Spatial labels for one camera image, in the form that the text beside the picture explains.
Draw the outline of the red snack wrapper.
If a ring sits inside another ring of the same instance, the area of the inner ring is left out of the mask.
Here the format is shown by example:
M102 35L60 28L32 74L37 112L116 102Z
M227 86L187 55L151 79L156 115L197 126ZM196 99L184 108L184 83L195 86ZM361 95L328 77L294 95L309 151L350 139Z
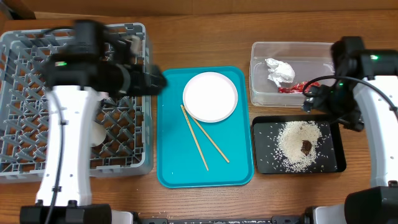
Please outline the red snack wrapper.
M298 84L296 84L296 85L294 85L294 86L292 86L292 87L289 87L289 88L282 88L282 87L279 87L278 88L278 91L279 91L279 93L294 93L294 94L296 94L296 93L302 93L303 92L303 89L304 89L304 86L307 84L307 82L301 82L301 83L298 83ZM318 82L314 82L314 83L311 83L307 88L306 88L306 90L308 91L312 86L320 86L320 84L318 83Z

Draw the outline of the brown food scrap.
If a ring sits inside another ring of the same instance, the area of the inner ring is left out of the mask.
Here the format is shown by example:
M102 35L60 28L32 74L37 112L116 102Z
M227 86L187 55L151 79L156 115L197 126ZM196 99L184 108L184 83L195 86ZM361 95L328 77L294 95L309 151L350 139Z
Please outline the brown food scrap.
M311 149L312 149L312 143L310 141L308 141L308 140L303 140L302 141L301 152L305 156L308 156L310 154Z

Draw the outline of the white rice pile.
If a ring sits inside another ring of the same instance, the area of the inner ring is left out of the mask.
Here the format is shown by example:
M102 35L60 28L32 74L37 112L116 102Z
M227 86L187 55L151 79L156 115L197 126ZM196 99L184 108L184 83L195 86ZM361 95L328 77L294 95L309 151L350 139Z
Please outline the white rice pile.
M254 146L256 165L263 174L334 171L334 145L330 125L325 121L256 123ZM301 152L302 141L312 143L308 156Z

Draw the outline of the white paper cup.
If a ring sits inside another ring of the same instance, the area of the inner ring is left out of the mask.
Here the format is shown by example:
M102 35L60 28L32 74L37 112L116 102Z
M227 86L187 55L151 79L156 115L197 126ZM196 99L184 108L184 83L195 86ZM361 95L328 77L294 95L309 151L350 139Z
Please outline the white paper cup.
M106 139L105 128L97 122L92 123L91 136L91 147L99 146Z

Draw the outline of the white napkin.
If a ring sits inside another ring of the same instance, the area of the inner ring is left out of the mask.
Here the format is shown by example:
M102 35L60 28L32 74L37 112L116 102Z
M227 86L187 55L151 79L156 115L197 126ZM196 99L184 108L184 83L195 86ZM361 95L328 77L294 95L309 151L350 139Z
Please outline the white napkin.
M282 83L292 83L295 78L293 68L286 62L267 58L265 62L268 66L268 79L273 81L277 87L281 87Z

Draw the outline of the large white round plate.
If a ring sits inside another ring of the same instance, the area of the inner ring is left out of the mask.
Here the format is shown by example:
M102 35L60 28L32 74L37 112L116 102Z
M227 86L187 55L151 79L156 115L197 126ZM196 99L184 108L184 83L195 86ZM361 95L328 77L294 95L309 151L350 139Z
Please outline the large white round plate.
M225 120L238 104L238 91L234 83L217 72L195 75L185 85L182 97L189 115L205 123Z

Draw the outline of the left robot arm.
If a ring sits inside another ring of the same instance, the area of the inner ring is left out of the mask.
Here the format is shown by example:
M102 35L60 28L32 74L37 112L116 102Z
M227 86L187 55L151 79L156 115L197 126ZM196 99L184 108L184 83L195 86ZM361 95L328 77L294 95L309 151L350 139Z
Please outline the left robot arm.
M121 37L92 20L77 20L66 48L42 70L49 104L45 173L35 203L23 206L21 223L136 223L132 212L94 204L90 157L94 119L103 93L110 97L155 96L166 87L158 66L136 63L144 40Z

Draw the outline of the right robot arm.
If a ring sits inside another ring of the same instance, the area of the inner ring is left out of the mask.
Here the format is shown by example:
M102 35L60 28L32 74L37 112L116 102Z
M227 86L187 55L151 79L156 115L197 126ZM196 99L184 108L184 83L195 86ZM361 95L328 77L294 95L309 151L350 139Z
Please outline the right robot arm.
M367 49L360 37L331 46L332 86L303 88L306 112L318 110L353 131L366 131L370 188L333 206L310 207L304 223L397 223L397 51Z

